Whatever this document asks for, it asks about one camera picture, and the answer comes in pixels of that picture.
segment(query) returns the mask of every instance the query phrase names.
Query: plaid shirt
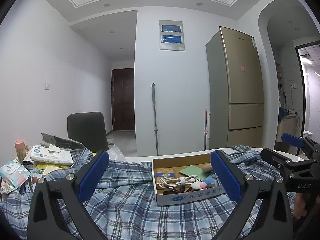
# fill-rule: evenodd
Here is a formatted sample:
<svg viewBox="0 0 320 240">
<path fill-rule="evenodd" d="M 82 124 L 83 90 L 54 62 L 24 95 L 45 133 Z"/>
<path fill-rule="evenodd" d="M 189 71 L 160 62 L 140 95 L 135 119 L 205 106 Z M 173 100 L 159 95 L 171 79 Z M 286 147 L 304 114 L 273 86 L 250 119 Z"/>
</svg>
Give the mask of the plaid shirt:
<svg viewBox="0 0 320 240">
<path fill-rule="evenodd" d="M 274 167 L 260 158 L 260 152 L 249 147 L 233 147 L 226 154 L 231 163 L 237 164 L 244 173 L 257 179 L 273 180 L 280 174 Z M 57 180 L 69 173 L 77 172 L 90 161 L 91 152 L 74 153 L 72 168 L 53 171 L 47 180 Z M 288 193 L 293 208 L 294 193 Z M 10 194 L 0 202 L 7 220 L 22 239 L 27 239 L 28 212 L 32 193 Z M 73 236 L 81 238 L 73 224 L 66 206 L 59 201 L 62 214 Z M 226 194 L 210 199 L 174 206 L 159 207 L 156 204 L 152 185 L 151 163 L 117 162 L 110 160 L 109 166 L 84 206 L 94 222 L 108 239 L 208 239 L 219 231 L 235 207 Z M 258 214 L 261 200 L 257 200 L 240 237 L 247 235 Z"/>
</svg>

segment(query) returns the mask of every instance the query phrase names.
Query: refrigerator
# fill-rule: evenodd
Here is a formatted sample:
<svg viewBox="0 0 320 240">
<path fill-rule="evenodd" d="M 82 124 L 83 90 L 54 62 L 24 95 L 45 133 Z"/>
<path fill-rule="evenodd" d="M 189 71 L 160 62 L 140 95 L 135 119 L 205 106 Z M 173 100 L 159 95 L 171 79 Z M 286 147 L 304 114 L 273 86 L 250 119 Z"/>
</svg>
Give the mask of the refrigerator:
<svg viewBox="0 0 320 240">
<path fill-rule="evenodd" d="M 263 84 L 253 37 L 226 27 L 206 45 L 210 82 L 209 149 L 262 147 Z"/>
</svg>

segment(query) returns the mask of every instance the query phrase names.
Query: floor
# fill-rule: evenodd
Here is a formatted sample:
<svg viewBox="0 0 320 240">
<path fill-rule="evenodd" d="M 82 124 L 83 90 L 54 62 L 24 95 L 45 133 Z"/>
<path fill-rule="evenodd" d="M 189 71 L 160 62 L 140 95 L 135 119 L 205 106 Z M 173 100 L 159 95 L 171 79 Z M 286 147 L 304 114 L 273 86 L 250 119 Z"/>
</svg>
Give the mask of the floor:
<svg viewBox="0 0 320 240">
<path fill-rule="evenodd" d="M 114 131 L 107 135 L 119 147 L 125 157 L 137 157 L 135 131 Z"/>
</svg>

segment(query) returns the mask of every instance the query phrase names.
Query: white table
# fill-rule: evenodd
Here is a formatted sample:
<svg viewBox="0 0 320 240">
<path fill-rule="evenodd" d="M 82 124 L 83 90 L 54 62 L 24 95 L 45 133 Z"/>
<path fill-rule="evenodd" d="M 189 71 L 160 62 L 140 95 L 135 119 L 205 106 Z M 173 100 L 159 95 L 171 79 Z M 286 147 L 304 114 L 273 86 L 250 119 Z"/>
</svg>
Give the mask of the white table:
<svg viewBox="0 0 320 240">
<path fill-rule="evenodd" d="M 262 148 L 251 148 L 252 150 L 255 151 L 261 151 Z M 231 149 L 231 148 L 220 148 L 219 150 L 224 151 L 225 153 L 233 153 L 235 152 L 235 150 Z M 193 152 L 193 153 L 182 153 L 182 154 L 173 154 L 173 155 L 161 155 L 161 156 L 145 156 L 145 157 L 127 157 L 127 162 L 132 163 L 132 162 L 136 162 L 136 163 L 141 163 L 141 162 L 151 162 L 153 159 L 165 159 L 165 158 L 174 158 L 174 157 L 183 157 L 183 156 L 192 156 L 192 155 L 200 155 L 200 154 L 206 154 L 206 153 L 211 153 L 214 150 L 206 150 L 206 151 L 200 151 L 200 152 Z M 284 152 L 279 152 L 276 151 L 290 159 L 292 159 L 292 161 L 294 162 L 299 162 L 299 161 L 303 161 L 302 158 L 297 157 L 295 155 L 292 155 L 290 153 L 284 153 Z"/>
</svg>

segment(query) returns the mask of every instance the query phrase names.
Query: baseboard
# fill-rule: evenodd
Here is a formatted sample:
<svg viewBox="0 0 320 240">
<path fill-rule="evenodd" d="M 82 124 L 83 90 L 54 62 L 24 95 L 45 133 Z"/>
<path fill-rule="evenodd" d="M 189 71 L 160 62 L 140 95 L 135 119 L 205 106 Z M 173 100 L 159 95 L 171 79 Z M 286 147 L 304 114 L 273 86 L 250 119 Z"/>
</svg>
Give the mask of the baseboard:
<svg viewBox="0 0 320 240">
<path fill-rule="evenodd" d="M 107 132 L 107 134 L 106 134 L 106 136 L 108 136 L 110 133 L 112 133 L 113 132 L 113 130 L 111 130 L 110 132 Z"/>
</svg>

